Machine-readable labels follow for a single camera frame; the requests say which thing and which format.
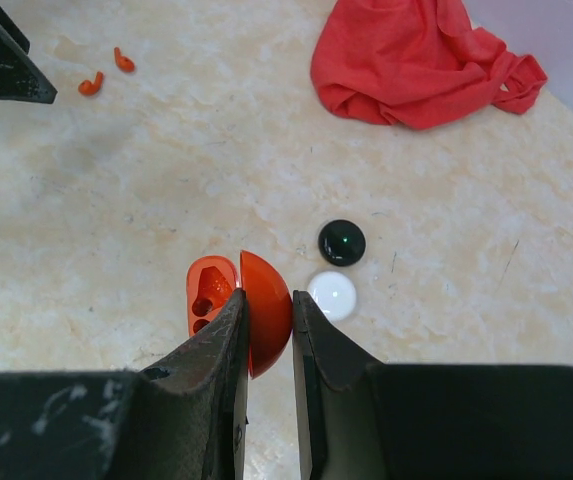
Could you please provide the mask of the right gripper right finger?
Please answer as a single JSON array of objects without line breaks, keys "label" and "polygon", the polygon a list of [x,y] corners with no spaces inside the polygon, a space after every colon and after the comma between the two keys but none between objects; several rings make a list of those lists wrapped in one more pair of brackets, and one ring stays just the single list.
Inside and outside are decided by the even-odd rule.
[{"label": "right gripper right finger", "polygon": [[573,479],[573,366],[386,364],[293,295],[304,479]]}]

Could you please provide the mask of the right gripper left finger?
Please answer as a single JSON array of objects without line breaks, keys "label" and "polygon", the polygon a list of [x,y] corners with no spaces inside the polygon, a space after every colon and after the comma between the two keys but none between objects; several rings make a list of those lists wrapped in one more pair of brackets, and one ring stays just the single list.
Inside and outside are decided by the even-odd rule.
[{"label": "right gripper left finger", "polygon": [[242,290],[140,371],[0,372],[0,479],[239,479],[249,317]]}]

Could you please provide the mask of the white earbud charging case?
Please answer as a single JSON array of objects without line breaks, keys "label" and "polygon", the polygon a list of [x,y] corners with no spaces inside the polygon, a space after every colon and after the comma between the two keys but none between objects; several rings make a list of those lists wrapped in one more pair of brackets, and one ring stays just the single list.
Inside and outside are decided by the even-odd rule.
[{"label": "white earbud charging case", "polygon": [[308,284],[307,292],[331,322],[346,320],[357,306],[354,283],[338,271],[328,270],[314,275]]}]

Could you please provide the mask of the black earbud charging case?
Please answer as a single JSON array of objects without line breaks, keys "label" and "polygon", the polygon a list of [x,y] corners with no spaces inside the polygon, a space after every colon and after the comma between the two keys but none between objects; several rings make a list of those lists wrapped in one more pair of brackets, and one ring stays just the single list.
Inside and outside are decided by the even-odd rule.
[{"label": "black earbud charging case", "polygon": [[318,235],[318,248],[331,265],[348,267],[359,262],[366,251],[362,230],[346,219],[326,223]]}]

